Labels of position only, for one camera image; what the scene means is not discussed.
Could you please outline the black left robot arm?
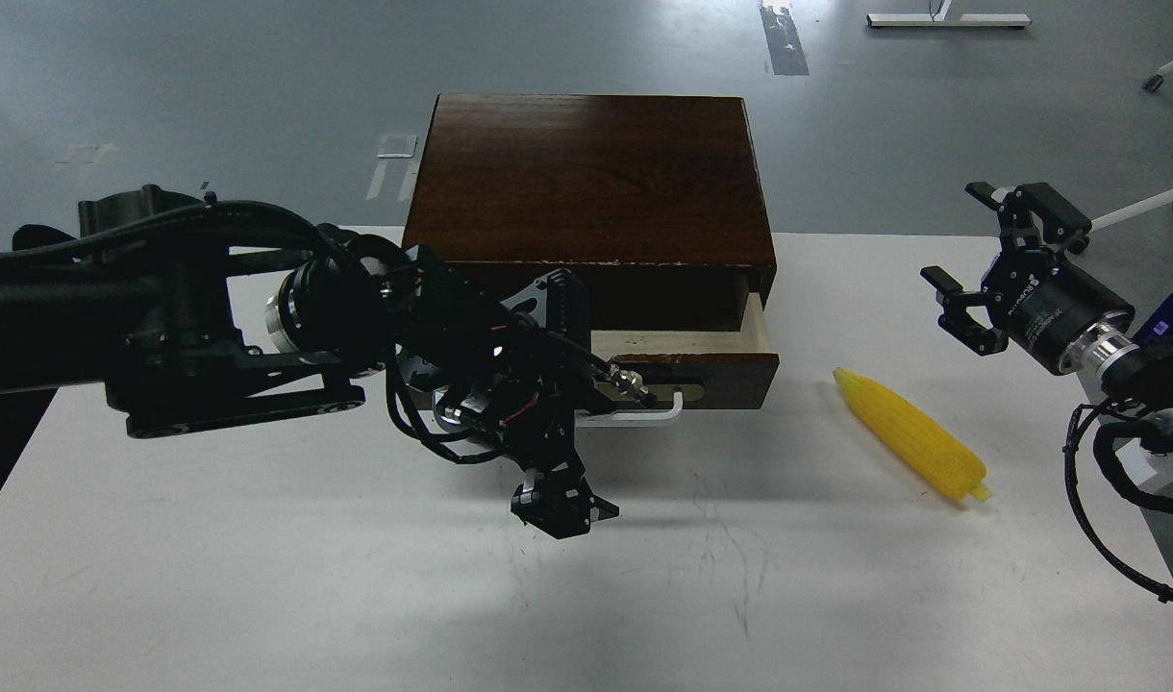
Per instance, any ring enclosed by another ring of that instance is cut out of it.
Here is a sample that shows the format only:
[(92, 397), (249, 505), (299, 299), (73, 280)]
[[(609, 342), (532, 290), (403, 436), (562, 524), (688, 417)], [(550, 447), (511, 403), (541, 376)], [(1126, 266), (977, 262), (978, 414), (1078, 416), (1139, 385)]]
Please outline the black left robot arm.
[(365, 403), (456, 464), (524, 473), (513, 515), (558, 540), (612, 520), (575, 450), (613, 413), (586, 290), (567, 270), (499, 301), (425, 245), (256, 201), (143, 185), (77, 206), (77, 236), (23, 225), (0, 253), (0, 398), (102, 384), (130, 437), (242, 428)]

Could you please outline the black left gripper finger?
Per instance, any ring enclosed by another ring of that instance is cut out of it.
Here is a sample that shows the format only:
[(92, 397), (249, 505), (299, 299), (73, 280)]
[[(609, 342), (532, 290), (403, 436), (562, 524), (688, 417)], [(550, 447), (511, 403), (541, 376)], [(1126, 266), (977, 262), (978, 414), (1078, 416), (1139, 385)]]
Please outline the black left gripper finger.
[(572, 489), (572, 531), (589, 531), (594, 523), (621, 517), (621, 507), (601, 498), (589, 486)]
[(509, 501), (511, 515), (556, 540), (586, 534), (586, 477), (572, 470), (526, 471)]

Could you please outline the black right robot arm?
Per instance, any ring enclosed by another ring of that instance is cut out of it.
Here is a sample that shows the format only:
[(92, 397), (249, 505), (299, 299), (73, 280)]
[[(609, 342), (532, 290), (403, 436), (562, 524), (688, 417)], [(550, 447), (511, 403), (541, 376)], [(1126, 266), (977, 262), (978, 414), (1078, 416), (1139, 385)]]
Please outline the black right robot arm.
[(942, 267), (922, 267), (942, 307), (940, 328), (981, 357), (1017, 342), (1055, 376), (1090, 372), (1116, 403), (1135, 405), (1135, 420), (1101, 426), (1093, 455), (1123, 498), (1173, 515), (1173, 498), (1143, 491), (1114, 452), (1117, 439), (1139, 439), (1145, 452), (1173, 453), (1173, 327), (1127, 335), (1135, 307), (1076, 266), (1092, 223), (1052, 185), (965, 189), (998, 213), (1001, 250), (975, 292)]

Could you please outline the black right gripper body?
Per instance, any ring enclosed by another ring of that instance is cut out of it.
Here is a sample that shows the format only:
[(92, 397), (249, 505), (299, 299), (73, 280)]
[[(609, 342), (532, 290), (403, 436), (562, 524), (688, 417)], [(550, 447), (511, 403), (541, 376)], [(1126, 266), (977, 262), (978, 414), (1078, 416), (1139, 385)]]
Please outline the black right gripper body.
[(1067, 350), (1093, 324), (1127, 330), (1135, 318), (1131, 303), (1062, 253), (1001, 253), (981, 286), (992, 296), (992, 328), (1056, 376), (1080, 368)]

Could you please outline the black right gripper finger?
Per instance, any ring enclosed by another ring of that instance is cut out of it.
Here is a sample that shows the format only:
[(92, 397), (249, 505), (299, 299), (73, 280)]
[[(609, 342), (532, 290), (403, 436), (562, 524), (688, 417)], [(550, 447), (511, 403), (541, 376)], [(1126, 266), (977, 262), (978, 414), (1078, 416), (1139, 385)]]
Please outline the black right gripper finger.
[(940, 266), (921, 267), (920, 276), (936, 290), (936, 300), (942, 307), (937, 319), (941, 330), (951, 334), (958, 342), (982, 358), (1004, 352), (1009, 338), (1004, 330), (983, 327), (970, 316), (970, 308), (992, 308), (1001, 301), (1001, 293), (982, 289), (979, 292), (967, 292), (960, 281)]
[(965, 192), (998, 213), (1001, 242), (990, 270), (1074, 271), (1067, 255), (1080, 255), (1090, 245), (1091, 219), (1047, 183), (996, 188), (969, 183)]

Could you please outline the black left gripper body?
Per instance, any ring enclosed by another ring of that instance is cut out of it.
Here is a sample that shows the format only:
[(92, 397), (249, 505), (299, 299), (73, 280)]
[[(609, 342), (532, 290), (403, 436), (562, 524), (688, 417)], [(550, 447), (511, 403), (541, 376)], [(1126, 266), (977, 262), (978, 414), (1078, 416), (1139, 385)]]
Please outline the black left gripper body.
[(582, 364), (491, 362), (482, 369), (433, 369), (441, 433), (433, 452), (456, 464), (508, 457), (542, 477), (582, 477), (574, 420), (586, 408)]

